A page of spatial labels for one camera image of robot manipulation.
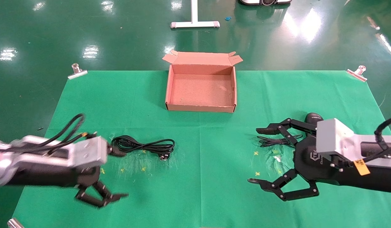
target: metal clamp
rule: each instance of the metal clamp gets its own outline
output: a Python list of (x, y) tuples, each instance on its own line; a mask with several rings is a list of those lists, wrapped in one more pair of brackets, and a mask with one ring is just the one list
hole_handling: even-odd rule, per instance
[(349, 70), (349, 69), (347, 69), (346, 71), (347, 71), (347, 73), (349, 73), (350, 75), (352, 75), (353, 77), (359, 79), (362, 82), (366, 82), (367, 81), (367, 78), (362, 76), (362, 73), (366, 71), (366, 67), (365, 66), (359, 66), (359, 68), (356, 71), (354, 71), (354, 72), (352, 70)]
[(87, 70), (80, 69), (79, 64), (77, 64), (77, 63), (72, 64), (71, 68), (73, 69), (74, 74), (69, 75), (68, 76), (69, 79), (74, 79), (74, 78), (77, 78), (77, 77), (80, 77), (82, 75), (87, 74)]
[(16, 219), (12, 218), (7, 222), (9, 228), (24, 228), (24, 226)]

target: yellow sticker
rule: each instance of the yellow sticker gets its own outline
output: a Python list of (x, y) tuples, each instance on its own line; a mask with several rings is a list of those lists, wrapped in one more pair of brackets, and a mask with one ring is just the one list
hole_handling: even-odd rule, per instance
[(363, 159), (354, 161), (354, 165), (356, 166), (356, 169), (359, 171), (359, 174), (361, 176), (370, 174), (370, 170), (369, 168), (367, 168), (366, 163), (363, 161)]

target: green mat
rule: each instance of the green mat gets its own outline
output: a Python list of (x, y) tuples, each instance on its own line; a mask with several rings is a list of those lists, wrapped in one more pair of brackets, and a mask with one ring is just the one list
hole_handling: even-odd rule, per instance
[[(366, 83), (344, 71), (238, 71), (235, 113), (174, 112), (167, 74), (90, 71), (67, 82), (47, 137), (83, 112), (81, 131), (177, 146), (163, 162), (146, 151), (109, 157), (100, 178), (129, 198), (100, 210), (74, 200), (76, 189), (26, 187), (14, 213), (26, 228), (391, 227), (391, 193), (319, 183), (319, 197), (283, 202), (247, 182), (293, 167), (290, 148), (258, 146), (256, 127), (316, 112), (373, 134), (384, 118)], [(305, 187), (299, 178), (284, 190)]]

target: open cardboard box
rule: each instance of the open cardboard box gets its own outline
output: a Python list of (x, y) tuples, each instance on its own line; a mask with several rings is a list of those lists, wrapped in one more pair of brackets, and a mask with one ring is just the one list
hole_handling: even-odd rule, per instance
[(231, 53), (177, 52), (165, 55), (170, 62), (166, 108), (170, 111), (234, 112), (236, 74), (242, 62)]

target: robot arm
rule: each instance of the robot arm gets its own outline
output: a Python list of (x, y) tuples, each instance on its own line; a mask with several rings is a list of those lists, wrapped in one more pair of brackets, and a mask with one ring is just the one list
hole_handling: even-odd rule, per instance
[[(0, 141), (0, 186), (76, 187), (79, 189), (76, 199), (97, 207), (128, 196), (112, 194), (99, 181), (100, 166), (107, 162), (109, 154), (114, 154), (113, 148), (95, 134), (83, 133), (80, 136), (86, 139), (77, 143), (37, 136), (25, 136), (11, 144)], [(91, 186), (102, 199), (85, 192)]]
[[(312, 135), (297, 142), (287, 131), (291, 127)], [(275, 193), (283, 201), (318, 196), (316, 182), (391, 192), (391, 136), (381, 137), (386, 144), (382, 149), (379, 137), (376, 139), (375, 136), (354, 134), (337, 119), (320, 121), (316, 127), (288, 118), (281, 123), (256, 130), (264, 134), (282, 134), (295, 147), (294, 169), (274, 182), (248, 180), (259, 184), (266, 192)], [(354, 161), (365, 163), (369, 173), (359, 173)], [(308, 182), (309, 188), (282, 192), (281, 187), (298, 174)]]

